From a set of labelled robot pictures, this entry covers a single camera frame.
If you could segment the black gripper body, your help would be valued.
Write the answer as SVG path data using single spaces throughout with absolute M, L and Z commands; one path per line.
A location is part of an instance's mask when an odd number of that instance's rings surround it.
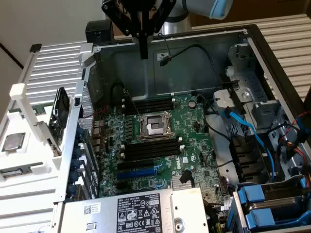
M 104 0 L 104 7 L 118 6 L 123 7 L 153 7 L 157 0 Z

